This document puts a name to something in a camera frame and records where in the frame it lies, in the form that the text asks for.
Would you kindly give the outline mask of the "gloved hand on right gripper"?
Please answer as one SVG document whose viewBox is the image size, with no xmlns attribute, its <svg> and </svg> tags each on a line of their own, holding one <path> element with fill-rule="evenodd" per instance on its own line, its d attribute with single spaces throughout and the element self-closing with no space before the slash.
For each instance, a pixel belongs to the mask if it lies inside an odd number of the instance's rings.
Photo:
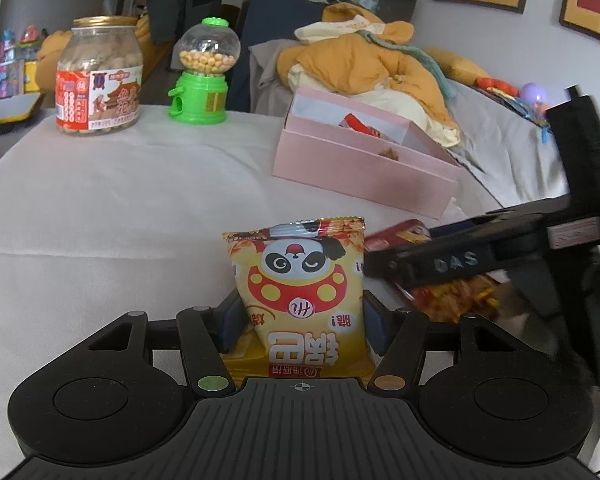
<svg viewBox="0 0 600 480">
<path fill-rule="evenodd" d="M 574 353 L 600 386 L 600 245 L 557 252 L 505 248 L 494 260 L 529 312 L 522 339 L 551 354 Z"/>
</svg>

